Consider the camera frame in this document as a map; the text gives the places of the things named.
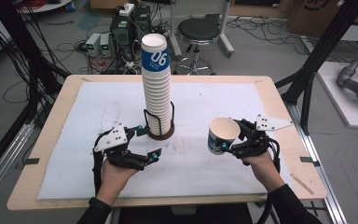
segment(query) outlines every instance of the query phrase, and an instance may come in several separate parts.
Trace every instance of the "power supply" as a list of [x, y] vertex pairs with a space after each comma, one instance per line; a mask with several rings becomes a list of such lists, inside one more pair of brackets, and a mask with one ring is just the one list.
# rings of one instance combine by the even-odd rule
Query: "power supply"
[[142, 37], [150, 34], [150, 6], [135, 7], [133, 20], [136, 25], [136, 39], [140, 45], [142, 43]]
[[90, 57], [98, 57], [101, 53], [101, 34], [92, 34], [86, 42]]
[[103, 57], [112, 57], [112, 41], [109, 39], [110, 34], [101, 34], [101, 51]]
[[118, 60], [124, 59], [127, 62], [133, 61], [132, 44], [135, 32], [131, 19], [116, 14], [110, 26], [115, 54]]

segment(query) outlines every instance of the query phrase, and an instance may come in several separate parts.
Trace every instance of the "black stool seat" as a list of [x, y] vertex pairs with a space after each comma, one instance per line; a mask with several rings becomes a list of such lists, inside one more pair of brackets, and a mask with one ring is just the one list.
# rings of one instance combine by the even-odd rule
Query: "black stool seat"
[[216, 41], [220, 30], [216, 24], [205, 19], [188, 19], [182, 21], [178, 26], [178, 34], [189, 40], [189, 42]]

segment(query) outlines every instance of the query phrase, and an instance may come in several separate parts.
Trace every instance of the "stack of paper cups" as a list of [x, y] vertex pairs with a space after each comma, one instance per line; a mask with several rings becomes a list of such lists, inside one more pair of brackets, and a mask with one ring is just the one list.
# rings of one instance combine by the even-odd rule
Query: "stack of paper cups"
[[160, 119], [159, 123], [157, 119], [148, 115], [150, 132], [162, 136], [171, 131], [172, 127], [171, 68], [167, 41], [163, 35], [151, 34], [142, 38], [142, 75], [146, 109]]

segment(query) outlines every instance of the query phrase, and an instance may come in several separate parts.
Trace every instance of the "black sleeve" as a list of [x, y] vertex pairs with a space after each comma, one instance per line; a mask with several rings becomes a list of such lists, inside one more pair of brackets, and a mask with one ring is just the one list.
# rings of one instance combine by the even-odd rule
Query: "black sleeve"
[[275, 189], [268, 196], [282, 224], [322, 223], [318, 218], [307, 212], [307, 209], [288, 185]]
[[78, 220], [77, 224], [104, 224], [112, 207], [96, 198], [89, 200], [89, 208]]

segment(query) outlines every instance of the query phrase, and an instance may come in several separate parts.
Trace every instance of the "blue cup label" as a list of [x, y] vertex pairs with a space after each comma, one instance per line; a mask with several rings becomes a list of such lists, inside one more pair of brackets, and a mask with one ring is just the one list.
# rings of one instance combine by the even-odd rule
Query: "blue cup label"
[[170, 65], [168, 50], [147, 52], [142, 49], [142, 67], [149, 72], [161, 72]]
[[214, 139], [210, 134], [208, 134], [208, 149], [210, 149], [214, 153], [223, 154], [224, 152], [220, 149], [220, 147], [216, 147], [216, 145], [214, 144], [215, 140], [216, 139]]

